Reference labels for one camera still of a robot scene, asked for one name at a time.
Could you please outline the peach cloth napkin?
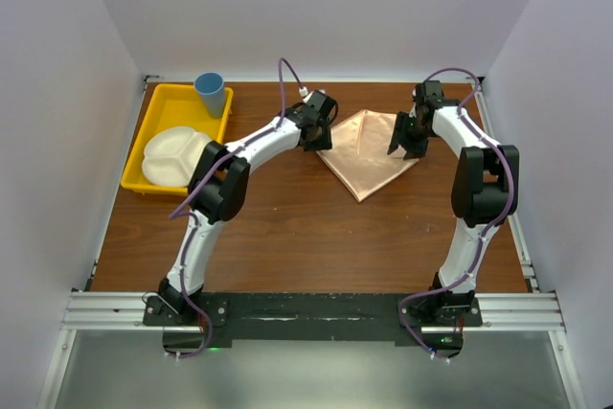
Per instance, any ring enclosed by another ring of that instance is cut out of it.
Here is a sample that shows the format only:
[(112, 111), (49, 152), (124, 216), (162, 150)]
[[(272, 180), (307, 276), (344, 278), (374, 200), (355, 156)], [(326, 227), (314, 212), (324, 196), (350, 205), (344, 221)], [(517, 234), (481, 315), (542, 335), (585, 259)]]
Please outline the peach cloth napkin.
[(361, 110), (331, 129), (332, 149), (318, 155), (360, 203), (418, 163), (388, 155), (396, 115)]

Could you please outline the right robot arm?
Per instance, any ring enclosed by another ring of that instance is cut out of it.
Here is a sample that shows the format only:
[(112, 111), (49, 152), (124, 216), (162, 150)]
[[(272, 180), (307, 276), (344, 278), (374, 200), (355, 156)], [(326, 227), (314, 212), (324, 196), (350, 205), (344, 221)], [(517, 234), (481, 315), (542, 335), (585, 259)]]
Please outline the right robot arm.
[(417, 84), (413, 102), (410, 112), (397, 114), (388, 152), (402, 148), (405, 160), (416, 160), (425, 156), (432, 138), (445, 141), (458, 160), (451, 191), (457, 221), (433, 284), (400, 301), (398, 312), (406, 326), (446, 326), (471, 310), (488, 245), (517, 208), (519, 151), (488, 136), (461, 102), (444, 95), (437, 80)]

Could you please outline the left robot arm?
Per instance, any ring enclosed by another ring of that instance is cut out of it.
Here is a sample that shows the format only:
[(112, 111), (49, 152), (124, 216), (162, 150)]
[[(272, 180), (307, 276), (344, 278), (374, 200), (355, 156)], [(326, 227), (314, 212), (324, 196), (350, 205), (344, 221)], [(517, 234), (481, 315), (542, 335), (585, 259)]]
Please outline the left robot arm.
[(294, 148), (332, 148), (331, 124), (338, 102), (321, 90), (285, 107), (264, 127), (226, 145), (211, 142), (198, 160), (186, 201), (170, 215), (188, 219), (176, 260), (160, 282), (157, 298), (177, 325), (203, 316), (198, 306), (205, 269), (225, 224), (241, 210), (250, 175), (276, 156)]

